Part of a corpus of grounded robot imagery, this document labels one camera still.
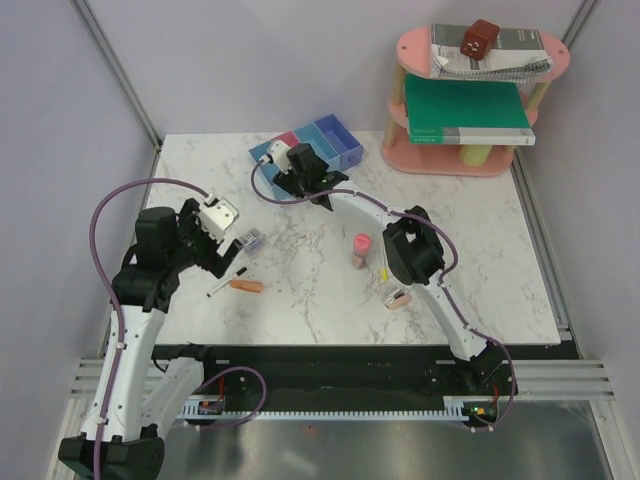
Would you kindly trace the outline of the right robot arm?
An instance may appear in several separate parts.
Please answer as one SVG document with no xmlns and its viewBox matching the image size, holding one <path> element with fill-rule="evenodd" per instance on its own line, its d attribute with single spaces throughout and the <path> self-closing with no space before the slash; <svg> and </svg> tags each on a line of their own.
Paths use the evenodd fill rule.
<svg viewBox="0 0 640 480">
<path fill-rule="evenodd" d="M 387 264 L 401 284 L 412 287 L 427 303 L 458 362 L 458 381 L 467 392 L 483 392 L 494 381 L 504 356 L 500 347 L 478 330 L 448 274 L 458 265 L 451 239 L 416 205 L 400 209 L 360 189 L 346 174 L 330 170 L 310 144 L 294 147 L 273 142 L 263 159 L 278 172 L 273 183 L 296 199 L 332 212 L 349 212 L 382 229 Z"/>
</svg>

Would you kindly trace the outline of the pink drawer bin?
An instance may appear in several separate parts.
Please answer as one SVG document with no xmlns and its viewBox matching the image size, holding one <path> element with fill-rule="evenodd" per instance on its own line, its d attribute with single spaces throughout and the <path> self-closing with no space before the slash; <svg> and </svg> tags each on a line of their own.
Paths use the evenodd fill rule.
<svg viewBox="0 0 640 480">
<path fill-rule="evenodd" d="M 287 131 L 279 134 L 278 136 L 273 138 L 273 141 L 282 141 L 287 144 L 289 147 L 294 147 L 299 144 L 299 139 L 295 135 L 293 131 Z"/>
</svg>

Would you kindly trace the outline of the pink cap glue bottle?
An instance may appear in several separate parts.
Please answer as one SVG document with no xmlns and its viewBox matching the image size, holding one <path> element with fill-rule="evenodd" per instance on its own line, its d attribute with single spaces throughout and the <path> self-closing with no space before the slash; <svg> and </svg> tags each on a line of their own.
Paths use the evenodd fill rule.
<svg viewBox="0 0 640 480">
<path fill-rule="evenodd" d="M 361 269 L 366 264 L 366 258 L 373 246 L 371 237 L 365 233 L 355 235 L 352 243 L 352 266 Z"/>
</svg>

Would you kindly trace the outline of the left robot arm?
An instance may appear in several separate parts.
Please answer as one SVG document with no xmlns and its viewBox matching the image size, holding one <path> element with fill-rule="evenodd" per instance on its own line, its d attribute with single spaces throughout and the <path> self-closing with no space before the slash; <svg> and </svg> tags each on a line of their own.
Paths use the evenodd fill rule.
<svg viewBox="0 0 640 480">
<path fill-rule="evenodd" d="M 188 199 L 181 210 L 139 213 L 135 243 L 110 282 L 117 303 L 96 393 L 80 432 L 62 440 L 59 460 L 83 479 L 155 479 L 171 425 L 194 392 L 208 393 L 219 369 L 204 359 L 171 360 L 152 390 L 146 388 L 154 348 L 180 285 L 194 266 L 222 278 L 242 243 L 218 251 L 238 210 L 225 199 Z"/>
</svg>

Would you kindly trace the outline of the clear paperclip jar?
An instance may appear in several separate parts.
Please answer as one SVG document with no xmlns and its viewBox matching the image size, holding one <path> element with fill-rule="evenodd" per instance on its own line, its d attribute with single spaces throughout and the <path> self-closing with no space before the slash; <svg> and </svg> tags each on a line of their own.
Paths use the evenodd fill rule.
<svg viewBox="0 0 640 480">
<path fill-rule="evenodd" d="M 251 256 L 264 246 L 264 235 L 259 229 L 252 228 L 240 237 L 240 241 L 243 251 Z"/>
</svg>

